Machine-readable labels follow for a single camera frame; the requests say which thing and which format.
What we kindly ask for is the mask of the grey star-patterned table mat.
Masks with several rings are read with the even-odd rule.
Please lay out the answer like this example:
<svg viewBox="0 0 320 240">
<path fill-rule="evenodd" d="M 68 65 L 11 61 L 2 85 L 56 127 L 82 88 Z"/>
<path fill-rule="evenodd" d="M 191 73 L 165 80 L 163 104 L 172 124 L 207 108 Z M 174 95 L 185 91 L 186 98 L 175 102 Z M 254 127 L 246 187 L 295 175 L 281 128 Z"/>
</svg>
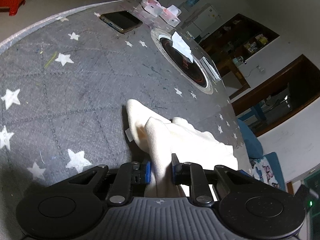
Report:
<svg viewBox="0 0 320 240">
<path fill-rule="evenodd" d="M 99 18 L 124 10 L 143 24 L 121 34 Z M 125 135 L 129 99 L 211 132 L 233 146 L 239 167 L 250 171 L 223 81 L 206 71 L 213 94 L 197 89 L 159 51 L 155 28 L 181 33 L 139 0 L 116 1 L 50 16 L 1 43 L 1 95 L 13 100 L 1 100 L 1 239 L 22 238 L 15 209 L 24 195 L 76 175 L 70 154 L 84 170 L 143 158 Z M 196 42 L 183 39 L 217 71 Z"/>
</svg>

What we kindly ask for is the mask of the black smartphone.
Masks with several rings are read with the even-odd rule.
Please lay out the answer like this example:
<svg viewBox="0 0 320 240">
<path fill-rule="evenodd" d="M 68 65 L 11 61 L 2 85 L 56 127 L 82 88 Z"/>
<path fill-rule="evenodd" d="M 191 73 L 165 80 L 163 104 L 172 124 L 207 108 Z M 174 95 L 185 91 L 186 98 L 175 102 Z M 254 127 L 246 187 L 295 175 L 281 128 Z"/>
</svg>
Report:
<svg viewBox="0 0 320 240">
<path fill-rule="evenodd" d="M 143 24 L 140 19 L 126 10 L 102 14 L 99 18 L 121 34 L 136 29 Z"/>
</svg>

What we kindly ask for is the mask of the white folded paper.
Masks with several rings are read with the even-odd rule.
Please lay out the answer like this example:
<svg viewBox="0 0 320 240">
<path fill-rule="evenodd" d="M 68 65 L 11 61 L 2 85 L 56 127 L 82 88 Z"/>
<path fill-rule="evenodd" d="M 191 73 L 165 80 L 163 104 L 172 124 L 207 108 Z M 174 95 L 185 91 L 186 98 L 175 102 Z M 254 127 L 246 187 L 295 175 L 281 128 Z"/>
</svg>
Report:
<svg viewBox="0 0 320 240">
<path fill-rule="evenodd" d="M 194 62 L 194 58 L 191 52 L 190 47 L 184 41 L 184 39 L 178 34 L 178 32 L 174 32 L 171 37 L 172 47 L 176 49 L 179 53 L 189 59 L 191 63 Z"/>
</svg>

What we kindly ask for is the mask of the white remote control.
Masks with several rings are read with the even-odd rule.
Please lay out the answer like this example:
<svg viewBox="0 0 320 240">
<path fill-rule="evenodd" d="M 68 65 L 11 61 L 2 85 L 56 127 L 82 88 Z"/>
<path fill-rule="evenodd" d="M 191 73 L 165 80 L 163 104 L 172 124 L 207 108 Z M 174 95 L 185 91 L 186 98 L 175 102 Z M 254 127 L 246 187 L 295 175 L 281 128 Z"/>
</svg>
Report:
<svg viewBox="0 0 320 240">
<path fill-rule="evenodd" d="M 216 71 L 215 65 L 212 65 L 205 57 L 202 57 L 200 61 L 202 62 L 204 68 L 210 74 L 214 81 L 221 81 L 221 77 Z"/>
</svg>

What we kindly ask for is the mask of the water dispenser with blue bottle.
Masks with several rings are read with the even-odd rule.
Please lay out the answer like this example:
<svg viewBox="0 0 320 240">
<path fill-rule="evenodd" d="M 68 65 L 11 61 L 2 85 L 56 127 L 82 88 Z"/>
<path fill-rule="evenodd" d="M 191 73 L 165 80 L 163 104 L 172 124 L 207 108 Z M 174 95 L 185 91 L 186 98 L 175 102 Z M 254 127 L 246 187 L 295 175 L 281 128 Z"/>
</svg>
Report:
<svg viewBox="0 0 320 240">
<path fill-rule="evenodd" d="M 191 9 L 199 2 L 199 0 L 186 0 L 180 5 L 180 9 L 183 8 L 186 11 L 191 11 Z"/>
</svg>

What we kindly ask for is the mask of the white refrigerator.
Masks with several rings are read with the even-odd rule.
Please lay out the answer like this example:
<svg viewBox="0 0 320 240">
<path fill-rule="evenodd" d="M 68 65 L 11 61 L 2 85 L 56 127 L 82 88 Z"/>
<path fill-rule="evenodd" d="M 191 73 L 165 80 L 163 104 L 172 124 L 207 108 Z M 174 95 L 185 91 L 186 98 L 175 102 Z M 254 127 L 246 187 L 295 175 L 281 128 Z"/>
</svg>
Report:
<svg viewBox="0 0 320 240">
<path fill-rule="evenodd" d="M 211 4 L 206 4 L 193 16 L 185 32 L 196 38 L 219 19 L 220 15 L 215 8 Z"/>
</svg>

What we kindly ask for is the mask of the white tissue box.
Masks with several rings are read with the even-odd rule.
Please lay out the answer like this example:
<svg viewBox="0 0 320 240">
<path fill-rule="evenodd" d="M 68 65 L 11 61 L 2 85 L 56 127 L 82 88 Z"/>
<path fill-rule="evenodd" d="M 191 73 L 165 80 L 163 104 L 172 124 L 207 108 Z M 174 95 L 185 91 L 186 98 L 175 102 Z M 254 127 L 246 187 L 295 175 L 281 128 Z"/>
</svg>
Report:
<svg viewBox="0 0 320 240">
<path fill-rule="evenodd" d="M 181 11 L 175 5 L 171 5 L 168 8 L 163 7 L 162 12 L 160 13 L 160 18 L 163 19 L 168 25 L 172 27 L 178 26 L 181 22 L 178 16 L 181 14 Z"/>
</svg>

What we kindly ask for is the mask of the cream sweatshirt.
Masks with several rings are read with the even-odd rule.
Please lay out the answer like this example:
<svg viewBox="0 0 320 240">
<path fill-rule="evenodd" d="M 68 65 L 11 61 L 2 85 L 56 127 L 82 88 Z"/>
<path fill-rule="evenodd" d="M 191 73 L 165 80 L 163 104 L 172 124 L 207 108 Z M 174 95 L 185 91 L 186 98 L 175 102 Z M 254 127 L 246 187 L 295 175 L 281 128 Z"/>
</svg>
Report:
<svg viewBox="0 0 320 240">
<path fill-rule="evenodd" d="M 233 146 L 214 138 L 212 133 L 196 130 L 184 118 L 166 119 L 135 99 L 126 103 L 130 137 L 151 158 L 151 181 L 146 197 L 184 197 L 184 187 L 172 182 L 171 155 L 180 162 L 191 162 L 212 170 L 225 165 L 237 170 Z"/>
</svg>

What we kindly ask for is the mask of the round induction cooktop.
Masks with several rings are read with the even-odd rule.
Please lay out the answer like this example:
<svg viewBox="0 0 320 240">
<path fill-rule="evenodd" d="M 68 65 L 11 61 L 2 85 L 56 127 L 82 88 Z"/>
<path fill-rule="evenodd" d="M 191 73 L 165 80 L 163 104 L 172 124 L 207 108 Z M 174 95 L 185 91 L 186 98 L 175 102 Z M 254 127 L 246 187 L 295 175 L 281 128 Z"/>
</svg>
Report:
<svg viewBox="0 0 320 240">
<path fill-rule="evenodd" d="M 203 66 L 197 58 L 191 62 L 172 46 L 172 38 L 169 33 L 155 28 L 151 30 L 151 37 L 169 63 L 191 84 L 205 94 L 213 94 L 212 83 Z"/>
</svg>

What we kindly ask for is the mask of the dark wooden side table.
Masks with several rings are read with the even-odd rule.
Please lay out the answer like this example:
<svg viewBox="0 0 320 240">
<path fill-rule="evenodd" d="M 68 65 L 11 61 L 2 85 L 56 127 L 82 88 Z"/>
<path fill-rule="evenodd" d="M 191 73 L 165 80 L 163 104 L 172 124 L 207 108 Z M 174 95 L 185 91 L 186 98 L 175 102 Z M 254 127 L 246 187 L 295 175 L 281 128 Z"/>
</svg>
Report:
<svg viewBox="0 0 320 240">
<path fill-rule="evenodd" d="M 223 59 L 216 66 L 230 99 L 250 88 L 246 78 L 231 59 Z"/>
</svg>

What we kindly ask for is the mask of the blue sofa cushion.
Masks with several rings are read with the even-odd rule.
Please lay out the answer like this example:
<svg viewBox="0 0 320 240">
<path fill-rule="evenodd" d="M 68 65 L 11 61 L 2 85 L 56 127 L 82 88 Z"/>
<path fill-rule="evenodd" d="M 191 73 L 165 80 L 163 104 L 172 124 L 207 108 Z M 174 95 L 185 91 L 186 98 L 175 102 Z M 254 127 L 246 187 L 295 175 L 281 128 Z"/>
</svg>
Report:
<svg viewBox="0 0 320 240">
<path fill-rule="evenodd" d="M 259 159 L 263 157 L 263 147 L 255 134 L 249 129 L 249 127 L 240 119 L 238 119 L 240 132 L 244 140 L 248 157 L 251 159 Z"/>
</svg>

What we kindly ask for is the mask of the pink wet wipes pack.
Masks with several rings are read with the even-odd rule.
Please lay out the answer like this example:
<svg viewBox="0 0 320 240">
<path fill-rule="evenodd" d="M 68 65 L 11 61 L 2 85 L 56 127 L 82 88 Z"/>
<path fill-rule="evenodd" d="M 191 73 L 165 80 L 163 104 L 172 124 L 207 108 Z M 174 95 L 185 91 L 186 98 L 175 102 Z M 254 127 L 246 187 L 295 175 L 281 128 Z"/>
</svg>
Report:
<svg viewBox="0 0 320 240">
<path fill-rule="evenodd" d="M 145 11 L 155 17 L 158 17 L 163 11 L 163 7 L 157 0 L 142 0 L 140 4 Z"/>
</svg>

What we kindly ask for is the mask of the butterfly patterned pillow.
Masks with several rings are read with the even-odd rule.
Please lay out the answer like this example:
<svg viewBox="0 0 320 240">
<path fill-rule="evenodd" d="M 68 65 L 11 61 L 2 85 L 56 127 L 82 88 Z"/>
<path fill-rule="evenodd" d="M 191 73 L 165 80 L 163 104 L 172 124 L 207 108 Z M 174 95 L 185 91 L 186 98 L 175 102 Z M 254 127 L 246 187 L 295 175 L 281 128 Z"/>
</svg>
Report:
<svg viewBox="0 0 320 240">
<path fill-rule="evenodd" d="M 272 187 L 286 191 L 286 184 L 276 152 L 250 159 L 253 178 Z"/>
</svg>

